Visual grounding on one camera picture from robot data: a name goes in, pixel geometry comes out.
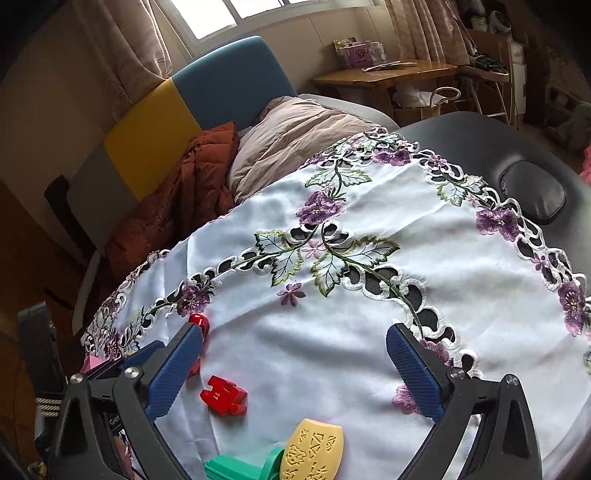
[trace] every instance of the pink object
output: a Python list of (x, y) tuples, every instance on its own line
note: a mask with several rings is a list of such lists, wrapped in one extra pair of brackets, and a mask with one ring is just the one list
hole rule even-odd
[(104, 362), (105, 360), (98, 358), (97, 356), (86, 355), (86, 359), (84, 360), (84, 365), (82, 365), (82, 368), (80, 369), (80, 373), (84, 374), (88, 372), (88, 370), (92, 370), (94, 367), (98, 367)]
[(585, 160), (583, 161), (583, 171), (579, 176), (591, 185), (591, 145), (585, 149)]
[(354, 69), (374, 66), (371, 50), (366, 44), (345, 47), (345, 53), (349, 58), (349, 63)]

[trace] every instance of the cable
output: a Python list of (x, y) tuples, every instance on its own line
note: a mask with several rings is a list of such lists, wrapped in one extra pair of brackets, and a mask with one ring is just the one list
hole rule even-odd
[(515, 97), (515, 85), (513, 85), (513, 79), (511, 79), (511, 116), (515, 122), (517, 130), (519, 130), (519, 119), (517, 118), (517, 98)]
[(131, 467), (131, 469), (134, 471), (134, 473), (136, 475), (138, 475), (138, 477), (140, 477), (142, 480), (147, 480), (146, 477), (144, 477), (141, 473), (139, 473), (133, 466)]

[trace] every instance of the yellow plastic tag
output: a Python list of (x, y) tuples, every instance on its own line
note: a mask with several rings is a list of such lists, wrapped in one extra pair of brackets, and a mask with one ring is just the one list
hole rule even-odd
[(343, 456), (343, 429), (304, 419), (285, 447), (280, 480), (333, 480)]

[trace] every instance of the white tablecloth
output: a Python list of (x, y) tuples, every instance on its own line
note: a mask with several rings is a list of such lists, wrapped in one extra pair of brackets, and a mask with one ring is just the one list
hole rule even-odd
[[(339, 480), (397, 478), (433, 423), (392, 402), (402, 381), (385, 334), (405, 322), (420, 337), (421, 324), (470, 375), (519, 376), (554, 478), (589, 428), (584, 276), (516, 202), (397, 134), (373, 129), (308, 163), (152, 254), (97, 313), (89, 353), (166, 343), (201, 311), (200, 375), (156, 422), (194, 479), (220, 453), (262, 465), (303, 418), (343, 427)], [(247, 390), (244, 416), (208, 411), (211, 375)]]

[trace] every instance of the red puzzle piece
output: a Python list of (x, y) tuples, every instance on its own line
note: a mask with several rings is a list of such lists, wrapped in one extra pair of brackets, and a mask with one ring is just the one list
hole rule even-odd
[(210, 408), (222, 416), (246, 413), (246, 405), (242, 405), (246, 398), (246, 390), (215, 375), (212, 375), (207, 384), (211, 385), (212, 389), (202, 390), (199, 396)]
[[(203, 334), (203, 343), (205, 343), (205, 339), (207, 338), (207, 334), (209, 333), (209, 320), (205, 315), (201, 315), (200, 313), (192, 313), (189, 317), (189, 322), (194, 323), (198, 327), (201, 328), (201, 333)], [(189, 370), (189, 377), (193, 375), (197, 375), (199, 372), (199, 367), (201, 366), (201, 354), (195, 360), (195, 363)]]

